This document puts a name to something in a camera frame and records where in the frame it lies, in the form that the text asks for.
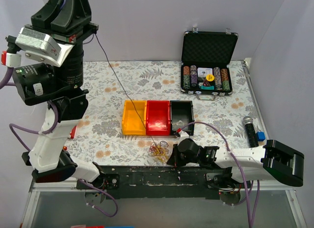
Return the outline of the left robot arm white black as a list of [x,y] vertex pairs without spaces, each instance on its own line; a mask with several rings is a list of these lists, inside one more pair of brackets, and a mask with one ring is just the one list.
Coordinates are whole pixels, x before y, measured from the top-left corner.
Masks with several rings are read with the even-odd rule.
[[83,42],[96,34],[88,0],[49,0],[21,28],[8,37],[6,63],[24,51],[34,64],[14,63],[12,77],[18,94],[28,106],[46,103],[45,120],[32,149],[22,158],[33,168],[37,183],[61,182],[70,177],[101,188],[104,176],[96,163],[75,159],[65,150],[71,131],[83,118],[88,100],[83,90]]

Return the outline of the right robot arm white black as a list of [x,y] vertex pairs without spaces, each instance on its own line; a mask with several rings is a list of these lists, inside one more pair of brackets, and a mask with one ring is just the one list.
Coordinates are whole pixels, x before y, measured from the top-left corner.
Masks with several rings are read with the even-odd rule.
[[183,167],[196,163],[209,170],[230,169],[222,175],[227,187],[252,180],[277,180],[292,187],[303,186],[304,155],[276,140],[263,146],[233,149],[202,147],[187,138],[173,146],[167,165]]

